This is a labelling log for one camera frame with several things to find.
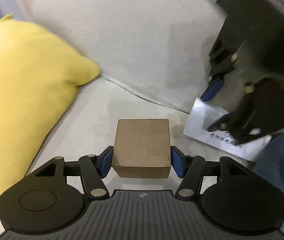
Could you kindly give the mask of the white paper sheet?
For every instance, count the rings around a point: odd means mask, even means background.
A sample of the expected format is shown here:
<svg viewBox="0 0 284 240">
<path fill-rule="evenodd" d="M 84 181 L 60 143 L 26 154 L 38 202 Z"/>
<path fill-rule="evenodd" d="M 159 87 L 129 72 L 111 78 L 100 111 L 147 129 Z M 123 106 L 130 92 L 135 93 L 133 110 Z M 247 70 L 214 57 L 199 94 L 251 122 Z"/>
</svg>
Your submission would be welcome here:
<svg viewBox="0 0 284 240">
<path fill-rule="evenodd" d="M 203 102 L 197 98 L 194 101 L 183 134 L 229 154 L 255 162 L 260 152 L 271 141 L 271 136 L 266 135 L 252 142 L 236 145 L 229 132 L 220 130 L 209 132 L 207 130 L 214 121 L 227 113 L 229 112 L 226 109 Z"/>
</svg>

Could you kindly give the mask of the brown cardboard cube box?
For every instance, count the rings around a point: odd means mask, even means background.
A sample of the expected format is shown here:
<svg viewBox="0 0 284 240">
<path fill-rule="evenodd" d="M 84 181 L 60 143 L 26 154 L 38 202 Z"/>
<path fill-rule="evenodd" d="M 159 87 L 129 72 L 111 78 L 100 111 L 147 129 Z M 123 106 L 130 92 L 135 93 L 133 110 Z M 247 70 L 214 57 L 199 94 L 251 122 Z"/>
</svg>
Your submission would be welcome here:
<svg viewBox="0 0 284 240">
<path fill-rule="evenodd" d="M 169 120 L 120 119 L 112 167 L 121 178 L 168 178 L 171 170 Z"/>
</svg>

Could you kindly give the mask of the beige sofa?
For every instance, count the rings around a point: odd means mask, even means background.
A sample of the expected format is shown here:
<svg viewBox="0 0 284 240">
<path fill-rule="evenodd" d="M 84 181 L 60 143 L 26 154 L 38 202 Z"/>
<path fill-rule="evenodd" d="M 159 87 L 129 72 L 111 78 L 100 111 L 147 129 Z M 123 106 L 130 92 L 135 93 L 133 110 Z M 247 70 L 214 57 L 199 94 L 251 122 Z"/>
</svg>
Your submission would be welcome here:
<svg viewBox="0 0 284 240">
<path fill-rule="evenodd" d="M 284 239 L 284 193 L 247 160 L 183 134 L 225 12 L 210 0 L 33 0 L 32 21 L 94 61 L 24 177 L 0 195 L 0 239 Z M 206 101 L 229 113 L 238 73 Z M 185 176 L 100 178 L 120 119 L 168 119 Z"/>
</svg>

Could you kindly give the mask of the yellow cushion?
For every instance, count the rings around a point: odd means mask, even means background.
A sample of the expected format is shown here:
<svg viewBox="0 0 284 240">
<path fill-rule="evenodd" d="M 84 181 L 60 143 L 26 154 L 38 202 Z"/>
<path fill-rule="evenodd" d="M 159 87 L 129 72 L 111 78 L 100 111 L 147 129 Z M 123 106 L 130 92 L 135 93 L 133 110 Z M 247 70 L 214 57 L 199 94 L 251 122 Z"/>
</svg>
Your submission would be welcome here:
<svg viewBox="0 0 284 240">
<path fill-rule="evenodd" d="M 26 174 L 98 65 L 40 25 L 0 19 L 0 195 Z"/>
</svg>

